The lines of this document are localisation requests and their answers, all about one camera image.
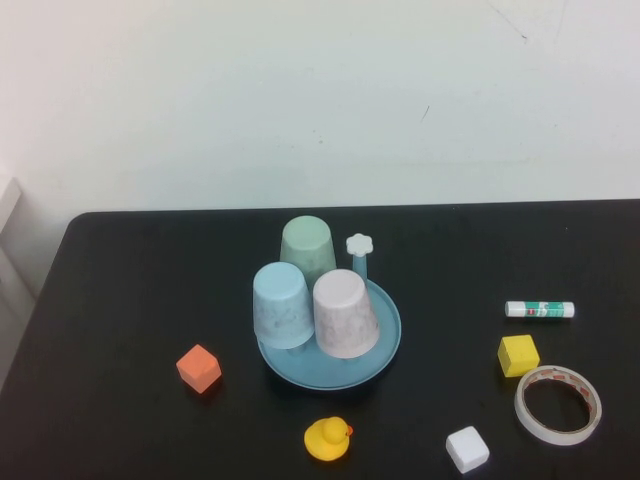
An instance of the glue stick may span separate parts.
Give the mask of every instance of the glue stick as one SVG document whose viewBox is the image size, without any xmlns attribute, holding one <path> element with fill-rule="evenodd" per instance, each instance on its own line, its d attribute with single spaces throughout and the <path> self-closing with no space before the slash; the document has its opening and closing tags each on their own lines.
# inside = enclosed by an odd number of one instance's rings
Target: glue stick
<svg viewBox="0 0 640 480">
<path fill-rule="evenodd" d="M 576 308 L 572 302 L 507 302 L 507 317 L 556 317 L 572 318 Z"/>
</svg>

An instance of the pink cup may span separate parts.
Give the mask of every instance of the pink cup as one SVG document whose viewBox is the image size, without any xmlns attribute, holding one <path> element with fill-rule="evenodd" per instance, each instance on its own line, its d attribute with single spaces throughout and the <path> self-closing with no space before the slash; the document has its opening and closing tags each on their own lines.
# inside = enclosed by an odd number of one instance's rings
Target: pink cup
<svg viewBox="0 0 640 480">
<path fill-rule="evenodd" d="M 351 270 L 332 270 L 313 288 L 316 340 L 327 355 L 355 358 L 378 342 L 380 329 L 364 281 Z"/>
</svg>

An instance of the white cube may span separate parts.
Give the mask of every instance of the white cube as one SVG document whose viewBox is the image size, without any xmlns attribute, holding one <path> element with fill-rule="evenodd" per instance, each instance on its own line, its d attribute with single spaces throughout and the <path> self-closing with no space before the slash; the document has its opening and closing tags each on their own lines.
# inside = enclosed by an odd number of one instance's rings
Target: white cube
<svg viewBox="0 0 640 480">
<path fill-rule="evenodd" d="M 479 467 L 489 458 L 489 449 L 474 427 L 463 428 L 447 437 L 447 452 L 460 473 Z"/>
</svg>

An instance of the white flower topper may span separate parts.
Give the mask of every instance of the white flower topper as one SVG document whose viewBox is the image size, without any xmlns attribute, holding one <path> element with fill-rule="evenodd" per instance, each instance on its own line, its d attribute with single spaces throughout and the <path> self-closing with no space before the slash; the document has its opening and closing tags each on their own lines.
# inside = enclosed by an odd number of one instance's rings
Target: white flower topper
<svg viewBox="0 0 640 480">
<path fill-rule="evenodd" d="M 371 237 L 356 233 L 353 237 L 347 238 L 347 252 L 349 255 L 364 257 L 373 252 L 373 240 Z"/>
</svg>

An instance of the glue stick label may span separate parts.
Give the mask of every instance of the glue stick label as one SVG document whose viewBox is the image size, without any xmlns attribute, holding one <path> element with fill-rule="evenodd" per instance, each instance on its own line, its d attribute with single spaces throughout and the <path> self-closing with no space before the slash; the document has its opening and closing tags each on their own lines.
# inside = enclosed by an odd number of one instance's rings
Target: glue stick label
<svg viewBox="0 0 640 480">
<path fill-rule="evenodd" d="M 564 305 L 562 302 L 524 302 L 527 309 L 525 317 L 562 317 Z"/>
</svg>

